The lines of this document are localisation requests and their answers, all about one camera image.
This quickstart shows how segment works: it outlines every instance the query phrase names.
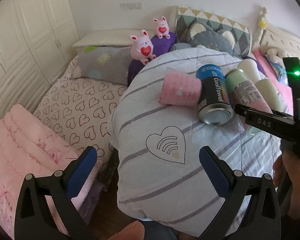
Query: wooden floor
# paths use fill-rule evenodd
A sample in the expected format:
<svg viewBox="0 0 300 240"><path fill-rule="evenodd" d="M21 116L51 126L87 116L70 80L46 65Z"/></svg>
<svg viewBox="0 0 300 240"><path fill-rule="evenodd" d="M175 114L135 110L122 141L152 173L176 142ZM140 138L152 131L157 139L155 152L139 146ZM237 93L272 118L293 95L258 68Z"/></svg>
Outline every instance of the wooden floor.
<svg viewBox="0 0 300 240"><path fill-rule="evenodd" d="M89 228L99 240L107 240L110 236L120 232L136 219L122 213L117 206L118 173L116 172L109 186L108 192L102 192L97 207L93 213ZM193 236L178 234L179 240L194 240Z"/></svg>

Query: bed frame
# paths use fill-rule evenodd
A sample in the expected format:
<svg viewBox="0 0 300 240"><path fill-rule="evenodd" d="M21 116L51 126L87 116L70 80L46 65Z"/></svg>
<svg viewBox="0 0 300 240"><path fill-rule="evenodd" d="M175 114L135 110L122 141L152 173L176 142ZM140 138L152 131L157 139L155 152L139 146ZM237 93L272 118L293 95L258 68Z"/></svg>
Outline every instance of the bed frame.
<svg viewBox="0 0 300 240"><path fill-rule="evenodd" d="M268 10L263 7L252 39L252 51L259 49L265 53L271 48L284 49L289 57L300 59L300 38L295 34L282 30L268 23L266 14Z"/></svg>

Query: pink cup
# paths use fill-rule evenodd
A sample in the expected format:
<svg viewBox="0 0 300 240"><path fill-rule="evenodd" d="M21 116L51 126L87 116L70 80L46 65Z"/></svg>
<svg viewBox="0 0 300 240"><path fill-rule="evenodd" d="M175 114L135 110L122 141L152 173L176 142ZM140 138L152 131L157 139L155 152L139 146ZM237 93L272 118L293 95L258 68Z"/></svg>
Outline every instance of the pink cup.
<svg viewBox="0 0 300 240"><path fill-rule="evenodd" d="M176 70L167 70L159 103L195 106L201 95L201 80Z"/></svg>

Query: wall outlet panel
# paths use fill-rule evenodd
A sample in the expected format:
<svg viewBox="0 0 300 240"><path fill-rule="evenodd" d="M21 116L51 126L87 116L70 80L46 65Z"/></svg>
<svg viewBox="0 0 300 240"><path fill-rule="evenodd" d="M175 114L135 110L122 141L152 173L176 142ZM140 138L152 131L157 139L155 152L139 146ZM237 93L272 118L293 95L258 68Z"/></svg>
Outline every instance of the wall outlet panel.
<svg viewBox="0 0 300 240"><path fill-rule="evenodd" d="M121 10L141 10L142 2L132 2L132 3L121 3Z"/></svg>

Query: white wall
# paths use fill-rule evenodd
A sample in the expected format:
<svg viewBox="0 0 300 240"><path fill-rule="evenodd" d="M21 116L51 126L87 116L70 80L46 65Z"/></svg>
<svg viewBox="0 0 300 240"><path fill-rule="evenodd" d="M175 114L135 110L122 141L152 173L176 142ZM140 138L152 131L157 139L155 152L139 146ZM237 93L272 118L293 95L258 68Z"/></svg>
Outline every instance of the white wall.
<svg viewBox="0 0 300 240"><path fill-rule="evenodd" d="M121 10L119 4L142 1L142 10ZM271 24L300 37L300 7L295 0L70 0L80 38L90 30L152 29L152 19L170 15L169 6L203 9L228 17L255 30L261 6Z"/></svg>

